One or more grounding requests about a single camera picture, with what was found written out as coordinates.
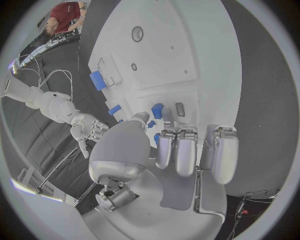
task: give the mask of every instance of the red shirt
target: red shirt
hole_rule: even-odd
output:
[[[71,20],[80,18],[78,2],[63,2],[57,5],[52,9],[50,18],[55,18],[58,21],[56,34],[67,32]]]

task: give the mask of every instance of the person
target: person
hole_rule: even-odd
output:
[[[54,34],[73,31],[82,26],[87,10],[84,2],[63,2],[51,10],[50,17],[42,33],[34,40],[34,46],[46,44]]]

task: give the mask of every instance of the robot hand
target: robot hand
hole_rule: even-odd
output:
[[[86,139],[98,142],[109,127],[100,122],[93,115],[77,112],[71,121],[71,135],[78,142],[83,156],[87,159],[89,152],[86,150]]]

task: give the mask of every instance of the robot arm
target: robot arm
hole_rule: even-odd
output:
[[[71,135],[78,141],[85,158],[89,157],[86,150],[86,139],[97,142],[109,127],[93,115],[82,113],[75,108],[67,94],[47,91],[38,87],[29,87],[15,78],[11,73],[0,88],[0,97],[9,97],[25,103],[32,109],[40,109],[47,118],[58,123],[72,125]]]

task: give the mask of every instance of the blue object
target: blue object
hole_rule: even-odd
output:
[[[160,139],[161,134],[160,133],[156,133],[153,137],[156,146],[159,144],[159,139]]]
[[[155,121],[152,120],[151,122],[148,123],[148,128],[149,128],[149,129],[153,128],[153,126],[154,126],[155,124],[156,124]]]
[[[120,109],[121,109],[121,106],[118,104],[117,106],[114,106],[112,109],[108,110],[108,114],[112,116]]]
[[[162,119],[162,117],[163,117],[162,116],[163,107],[164,106],[161,103],[157,103],[151,108],[155,119]]]
[[[95,85],[97,91],[106,88],[106,84],[103,80],[102,75],[99,71],[94,71],[89,75],[90,79],[92,80],[93,84]]]

